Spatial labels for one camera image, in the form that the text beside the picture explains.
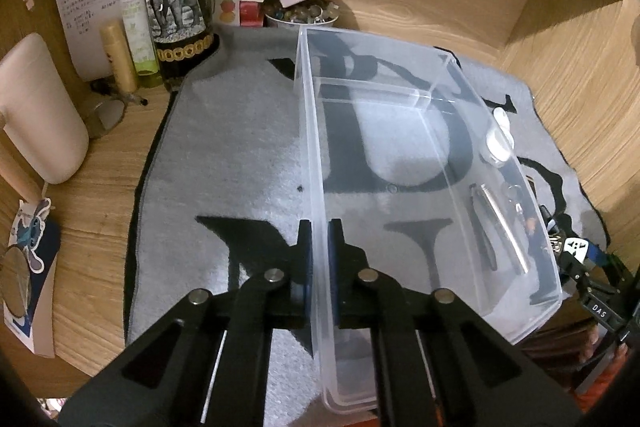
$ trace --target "white container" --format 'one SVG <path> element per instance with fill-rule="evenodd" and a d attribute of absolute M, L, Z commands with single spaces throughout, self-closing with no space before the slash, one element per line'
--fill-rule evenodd
<path fill-rule="evenodd" d="M 327 226 L 402 286 L 452 289 L 517 343 L 559 307 L 558 269 L 519 163 L 488 162 L 504 138 L 451 54 L 360 32 L 300 30 L 306 217 L 312 222 L 312 339 L 325 405 L 376 406 L 368 330 L 335 324 Z"/>
<path fill-rule="evenodd" d="M 62 183 L 82 165 L 86 127 L 37 33 L 0 62 L 0 112 L 7 135 L 44 181 Z"/>
<path fill-rule="evenodd" d="M 319 22 L 317 24 L 305 24 L 302 22 L 289 22 L 289 21 L 281 21 L 274 17 L 270 17 L 267 14 L 264 14 L 264 17 L 267 19 L 267 26 L 271 28 L 288 28 L 290 30 L 299 30 L 302 26 L 323 26 L 324 28 L 331 28 L 334 23 L 338 20 L 338 17 L 331 19 L 326 22 Z"/>

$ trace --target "round mirror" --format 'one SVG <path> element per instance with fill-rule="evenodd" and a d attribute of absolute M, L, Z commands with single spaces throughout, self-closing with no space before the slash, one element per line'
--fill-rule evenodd
<path fill-rule="evenodd" d="M 31 297 L 31 278 L 27 258 L 18 247 L 10 247 L 0 262 L 0 289 L 9 311 L 18 319 L 24 317 Z"/>

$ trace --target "gray rug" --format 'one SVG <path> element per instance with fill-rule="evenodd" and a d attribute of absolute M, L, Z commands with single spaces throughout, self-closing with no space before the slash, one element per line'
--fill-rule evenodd
<path fill-rule="evenodd" d="M 270 267 L 284 244 L 295 243 L 305 217 L 291 80 L 296 41 L 296 33 L 270 28 L 224 34 L 219 52 L 172 98 L 136 192 L 127 343 L 191 289 L 237 288 Z M 473 60 L 460 57 L 460 65 L 490 107 L 508 112 L 516 154 L 539 201 L 562 226 L 605 249 L 603 223 L 535 114 L 529 89 Z M 328 427 L 370 418 L 333 415 L 322 406 L 310 351 L 308 330 L 274 332 L 264 424 Z"/>

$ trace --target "black mat border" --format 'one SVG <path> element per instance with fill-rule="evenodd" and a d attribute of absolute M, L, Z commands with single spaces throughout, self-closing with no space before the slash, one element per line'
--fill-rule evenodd
<path fill-rule="evenodd" d="M 133 212 L 131 213 L 131 220 L 129 221 L 129 235 L 127 237 L 127 253 L 124 262 L 124 299 L 122 303 L 122 320 L 124 329 L 124 339 L 127 342 L 129 336 L 129 319 L 131 315 L 131 305 L 133 304 L 133 296 L 136 291 L 136 280 L 138 279 L 138 260 L 136 258 L 136 247 L 138 245 L 138 222 L 140 220 L 140 204 L 142 201 L 142 194 L 146 184 L 146 178 L 151 170 L 151 165 L 156 158 L 156 152 L 162 141 L 162 135 L 166 129 L 166 125 L 169 122 L 169 116 L 174 108 L 175 100 L 178 98 L 178 91 L 172 91 L 169 97 L 169 103 L 167 105 L 162 121 L 158 126 L 156 135 L 154 136 L 151 147 L 146 156 L 145 166 L 140 174 L 140 180 L 138 186 L 134 192 Z"/>

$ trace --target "transparent plastic box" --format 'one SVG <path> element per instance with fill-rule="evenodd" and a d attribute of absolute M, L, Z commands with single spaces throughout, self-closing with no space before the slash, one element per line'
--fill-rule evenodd
<path fill-rule="evenodd" d="M 368 330 L 339 330 L 328 222 L 402 286 L 453 290 L 517 343 L 562 292 L 542 218 L 513 153 L 449 52 L 340 29 L 302 28 L 296 57 L 312 338 L 325 405 L 376 406 Z"/>

